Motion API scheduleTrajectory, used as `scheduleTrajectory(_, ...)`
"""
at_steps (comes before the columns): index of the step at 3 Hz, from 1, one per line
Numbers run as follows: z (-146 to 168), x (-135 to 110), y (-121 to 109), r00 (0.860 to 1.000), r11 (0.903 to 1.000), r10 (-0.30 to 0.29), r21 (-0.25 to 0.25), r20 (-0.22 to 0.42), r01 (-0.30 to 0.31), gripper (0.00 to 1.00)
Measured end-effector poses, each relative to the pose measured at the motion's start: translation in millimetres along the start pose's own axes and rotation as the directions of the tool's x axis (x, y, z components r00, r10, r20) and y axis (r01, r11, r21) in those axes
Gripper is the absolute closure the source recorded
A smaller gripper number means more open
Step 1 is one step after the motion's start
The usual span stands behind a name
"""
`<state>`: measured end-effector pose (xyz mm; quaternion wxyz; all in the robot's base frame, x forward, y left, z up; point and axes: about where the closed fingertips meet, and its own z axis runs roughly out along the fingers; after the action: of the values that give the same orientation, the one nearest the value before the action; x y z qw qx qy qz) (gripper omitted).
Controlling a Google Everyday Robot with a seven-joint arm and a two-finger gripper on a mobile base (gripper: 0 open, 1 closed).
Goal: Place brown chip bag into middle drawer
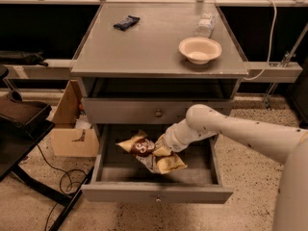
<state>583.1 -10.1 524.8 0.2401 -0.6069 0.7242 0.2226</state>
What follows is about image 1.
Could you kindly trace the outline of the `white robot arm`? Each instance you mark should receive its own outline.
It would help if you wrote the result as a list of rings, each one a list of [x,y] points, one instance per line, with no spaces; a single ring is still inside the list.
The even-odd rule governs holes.
[[[167,128],[163,142],[180,152],[216,134],[283,165],[272,231],[308,231],[308,130],[223,115],[196,104]]]

